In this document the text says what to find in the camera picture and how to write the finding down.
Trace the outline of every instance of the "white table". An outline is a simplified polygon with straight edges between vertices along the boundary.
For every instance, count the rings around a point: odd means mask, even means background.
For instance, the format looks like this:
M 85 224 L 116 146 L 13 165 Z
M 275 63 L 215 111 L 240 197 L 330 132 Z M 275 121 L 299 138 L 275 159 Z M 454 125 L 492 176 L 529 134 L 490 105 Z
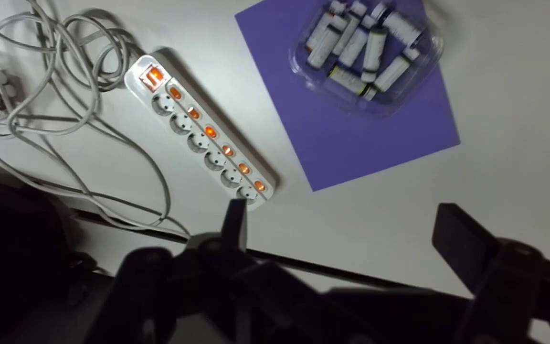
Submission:
M 280 176 L 275 199 L 250 214 L 250 247 L 466 295 L 429 245 L 439 203 L 458 203 L 485 228 L 550 256 L 550 2 L 425 0 L 445 37 L 441 61 L 462 146 L 382 174 L 311 193 L 261 84 L 234 14 L 254 0 L 61 2 L 59 12 L 105 8 L 143 50 L 177 52 L 191 75 Z M 0 4 L 0 16 L 11 14 Z M 173 216 L 191 232 L 215 232 L 227 199 L 124 90 L 105 96 L 103 119 L 158 161 L 173 191 Z M 0 146 L 19 167 L 57 180 L 30 153 Z M 158 188 L 131 153 L 89 132 L 57 142 L 99 191 L 158 207 Z M 112 170 L 114 159 L 126 170 Z M 137 235 L 87 247 L 114 270 Z

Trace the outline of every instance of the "power strip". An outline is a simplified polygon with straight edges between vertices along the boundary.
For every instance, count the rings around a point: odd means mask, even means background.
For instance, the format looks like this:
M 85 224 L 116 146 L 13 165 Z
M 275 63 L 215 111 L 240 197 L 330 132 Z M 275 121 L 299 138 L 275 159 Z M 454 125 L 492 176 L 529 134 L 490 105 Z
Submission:
M 162 63 L 154 56 L 141 56 L 124 77 L 126 88 L 162 119 L 231 199 L 248 199 L 250 211 L 271 199 L 275 180 L 265 167 L 231 136 L 223 117 L 198 96 L 183 73 Z

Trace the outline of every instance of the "white cable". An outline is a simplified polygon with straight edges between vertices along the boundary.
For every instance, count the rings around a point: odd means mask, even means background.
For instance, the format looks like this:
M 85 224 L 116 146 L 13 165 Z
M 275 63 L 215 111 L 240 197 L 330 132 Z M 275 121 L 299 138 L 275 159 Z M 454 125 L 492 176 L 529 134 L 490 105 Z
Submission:
M 189 232 L 177 220 L 171 220 L 168 216 L 170 207 L 171 207 L 170 191 L 168 191 L 166 178 L 162 176 L 162 170 L 156 167 L 156 163 L 135 142 L 131 142 L 129 138 L 126 138 L 124 134 L 120 134 L 118 130 L 114 130 L 110 125 L 107 125 L 103 119 L 97 117 L 97 111 L 101 107 L 101 94 L 99 92 L 108 92 L 108 90 L 118 88 L 122 84 L 124 73 L 129 65 L 129 48 L 128 48 L 128 42 L 124 39 L 124 31 L 122 29 L 107 29 L 95 18 L 89 18 L 84 14 L 70 16 L 64 21 L 55 21 L 34 0 L 26 0 L 26 2 L 30 6 L 32 14 L 22 12 L 22 14 L 1 19 L 0 21 L 0 39 L 5 40 L 7 44 L 24 48 L 28 52 L 42 54 L 45 75 L 38 83 L 36 90 L 32 90 L 19 105 L 13 105 L 13 102 L 7 98 L 3 86 L 0 84 L 1 102 L 3 102 L 3 107 L 7 113 L 7 119 L 5 119 L 7 132 L 3 132 L 3 134 L 0 132 L 0 138 L 15 138 L 19 144 L 24 144 L 24 146 L 32 147 L 34 151 L 38 151 L 40 155 L 47 157 L 63 172 L 66 172 L 78 188 L 57 186 L 57 184 L 49 184 L 49 182 L 38 180 L 34 176 L 28 176 L 28 174 L 21 172 L 19 169 L 11 167 L 1 157 L 0 157 L 0 167 L 34 190 L 40 190 L 43 193 L 51 193 L 57 197 L 82 199 L 82 201 L 95 205 L 97 211 L 101 212 L 101 218 L 105 222 L 116 226 L 116 228 L 166 232 L 160 228 L 162 222 L 173 222 L 177 226 L 177 232 L 181 232 L 185 237 L 189 237 Z M 36 29 L 40 33 L 40 37 L 38 37 L 40 46 L 13 40 L 1 33 L 5 27 L 13 27 L 19 23 L 36 25 Z M 95 33 L 91 33 L 85 39 L 78 39 L 68 31 L 70 25 L 82 25 L 82 23 L 89 23 L 91 27 L 95 27 Z M 95 42 L 97 39 L 107 39 L 108 44 L 103 48 L 103 52 L 97 56 L 95 61 L 89 61 L 84 48 L 89 42 Z M 110 54 L 114 54 L 114 58 L 116 58 L 116 69 L 105 73 L 103 63 L 105 63 L 107 56 L 110 56 Z M 80 75 L 76 75 L 66 65 L 66 61 L 68 61 L 66 56 L 76 63 L 76 67 L 80 69 Z M 70 81 L 74 81 L 78 86 L 89 90 L 87 102 L 80 100 L 68 88 L 68 84 L 61 77 L 61 69 L 57 69 L 57 65 L 63 65 L 63 71 L 70 77 Z M 40 94 L 45 90 L 45 86 L 53 86 L 53 90 L 59 96 L 59 100 L 63 102 L 63 105 L 76 117 L 76 121 L 70 121 L 68 117 L 49 119 L 49 115 L 34 115 L 32 117 L 28 113 L 28 105 L 40 98 Z M 74 98 L 74 102 L 78 104 L 78 107 L 82 107 L 82 111 L 76 111 L 76 107 L 72 107 L 68 104 L 68 100 L 64 100 L 59 86 L 63 86 Z M 26 119 L 28 121 L 40 121 L 40 123 L 59 123 L 59 125 L 66 123 L 68 126 L 57 128 L 57 130 L 28 128 L 28 126 L 21 125 L 21 121 L 26 121 Z M 76 170 L 72 167 L 68 167 L 68 163 L 55 151 L 55 147 L 47 140 L 51 136 L 68 136 L 80 128 L 97 130 L 99 134 L 122 144 L 124 147 L 133 149 L 150 165 L 150 169 L 154 170 L 154 174 L 158 178 L 158 184 L 162 188 L 162 197 L 164 197 L 162 211 L 156 212 L 154 222 L 143 224 L 143 222 L 126 218 L 124 214 L 118 214 L 116 211 L 112 211 L 110 207 L 101 203 L 99 199 L 108 199 L 114 203 L 122 203 L 126 207 L 145 211 L 145 207 L 137 207 L 133 203 L 120 201 L 116 197 L 108 197 L 108 195 L 91 191 L 84 184 L 84 180 L 76 174 Z

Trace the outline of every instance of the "purple paper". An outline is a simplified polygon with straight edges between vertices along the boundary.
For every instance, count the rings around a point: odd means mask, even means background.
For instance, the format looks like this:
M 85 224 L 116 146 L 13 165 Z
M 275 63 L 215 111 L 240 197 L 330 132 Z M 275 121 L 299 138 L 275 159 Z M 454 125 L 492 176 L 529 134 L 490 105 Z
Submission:
M 305 81 L 290 69 L 290 50 L 317 4 L 318 0 L 265 0 L 236 16 L 313 191 L 460 144 L 437 67 L 385 119 L 345 111 L 307 90 Z M 399 0 L 397 8 L 425 18 L 418 0 Z

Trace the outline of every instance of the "wire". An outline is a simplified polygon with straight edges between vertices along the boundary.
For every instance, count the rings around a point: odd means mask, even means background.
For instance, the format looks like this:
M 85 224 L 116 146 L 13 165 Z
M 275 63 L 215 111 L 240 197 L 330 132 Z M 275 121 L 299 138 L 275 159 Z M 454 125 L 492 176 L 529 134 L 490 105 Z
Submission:
M 129 60 L 131 60 L 129 56 L 133 52 L 129 35 L 118 27 L 107 29 L 103 23 L 99 23 L 97 18 L 91 18 L 87 14 L 74 14 L 63 21 L 57 21 L 55 18 L 49 18 L 45 10 L 40 4 L 36 4 L 36 0 L 26 0 L 26 4 L 30 6 L 30 12 L 15 14 L 0 21 L 0 40 L 13 44 L 17 48 L 28 50 L 32 54 L 40 54 L 42 63 L 43 63 L 43 77 L 40 79 L 38 86 L 30 94 L 26 94 L 26 98 L 21 100 L 17 105 L 13 104 L 13 100 L 9 100 L 9 96 L 5 94 L 0 83 L 0 98 L 7 115 L 3 123 L 0 123 L 0 125 L 5 125 L 5 132 L 0 132 L 0 140 L 15 140 L 34 149 L 36 153 L 40 153 L 42 157 L 57 165 L 74 182 L 76 188 L 38 180 L 11 167 L 1 157 L 0 157 L 0 167 L 11 176 L 15 176 L 17 180 L 43 193 L 91 203 L 93 207 L 97 207 L 99 216 L 110 226 L 116 226 L 122 230 L 133 230 L 133 232 L 143 232 L 143 230 L 164 232 L 164 233 L 179 232 L 185 237 L 191 237 L 191 233 L 177 220 L 168 216 L 171 209 L 171 197 L 170 197 L 168 182 L 162 170 L 158 169 L 158 165 L 133 140 L 129 140 L 128 136 L 124 136 L 122 132 L 118 132 L 116 128 L 112 128 L 110 125 L 107 125 L 103 119 L 97 117 L 99 107 L 101 107 L 101 92 L 110 92 L 118 88 L 124 81 L 126 69 L 129 67 Z M 5 29 L 26 25 L 26 23 L 36 25 L 38 44 L 19 42 L 3 35 Z M 84 39 L 76 37 L 70 29 L 78 29 L 78 25 L 91 27 L 93 33 Z M 105 39 L 107 42 L 105 48 L 101 50 L 101 54 L 97 54 L 95 60 L 89 60 L 85 46 L 101 39 Z M 108 60 L 110 56 L 116 61 L 116 69 L 105 71 L 105 60 Z M 64 81 L 64 77 L 68 77 L 68 81 L 72 81 L 80 88 L 89 90 L 89 98 L 80 98 Z M 43 94 L 47 86 L 55 90 L 57 98 L 70 111 L 72 117 L 51 117 L 51 115 L 30 113 L 28 105 L 32 105 Z M 36 121 L 55 123 L 57 128 L 28 126 L 30 123 L 36 123 Z M 160 212 L 152 212 L 145 207 L 137 207 L 118 197 L 95 193 L 89 190 L 89 186 L 85 186 L 80 174 L 63 159 L 63 155 L 49 142 L 49 138 L 68 136 L 82 128 L 91 128 L 122 144 L 124 147 L 135 151 L 139 157 L 143 157 L 149 163 L 162 190 Z M 116 212 L 108 205 L 105 205 L 103 199 L 149 212 L 156 218 L 152 222 L 131 220 Z M 162 230 L 160 226 L 164 222 L 171 222 L 175 230 Z

